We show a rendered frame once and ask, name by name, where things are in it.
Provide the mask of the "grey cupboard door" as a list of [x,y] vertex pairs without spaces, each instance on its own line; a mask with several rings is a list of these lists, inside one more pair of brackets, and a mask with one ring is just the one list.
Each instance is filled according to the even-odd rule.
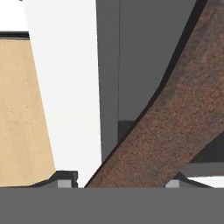
[[122,0],[119,119],[135,120],[156,92],[196,0]]
[[120,0],[96,0],[101,161],[117,144]]

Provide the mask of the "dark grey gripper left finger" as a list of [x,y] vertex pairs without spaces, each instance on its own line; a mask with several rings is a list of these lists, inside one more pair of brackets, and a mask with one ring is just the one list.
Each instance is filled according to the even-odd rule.
[[77,171],[56,171],[49,179],[33,184],[31,187],[77,188],[77,180]]

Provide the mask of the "white cupboard side panel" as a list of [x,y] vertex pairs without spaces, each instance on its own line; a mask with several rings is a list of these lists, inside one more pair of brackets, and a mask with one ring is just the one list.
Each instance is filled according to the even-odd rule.
[[102,163],[95,0],[23,0],[55,167]]

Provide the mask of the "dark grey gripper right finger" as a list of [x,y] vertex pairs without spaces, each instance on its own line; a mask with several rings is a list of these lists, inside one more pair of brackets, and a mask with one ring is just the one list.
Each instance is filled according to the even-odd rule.
[[181,171],[165,185],[165,188],[213,188],[211,184],[193,180],[193,176],[193,172]]

